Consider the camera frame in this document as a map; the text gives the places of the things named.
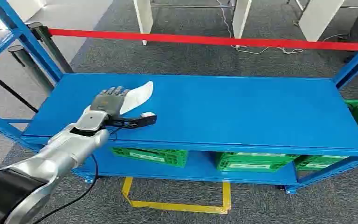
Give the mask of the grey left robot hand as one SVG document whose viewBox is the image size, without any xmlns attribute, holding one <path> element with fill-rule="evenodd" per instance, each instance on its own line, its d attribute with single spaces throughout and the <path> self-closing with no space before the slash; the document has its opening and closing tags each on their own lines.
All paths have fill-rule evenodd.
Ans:
<svg viewBox="0 0 358 224">
<path fill-rule="evenodd" d="M 90 110 L 103 111 L 112 117 L 120 115 L 120 109 L 124 103 L 125 96 L 130 89 L 124 89 L 122 86 L 110 87 L 102 90 L 90 105 Z"/>
</svg>

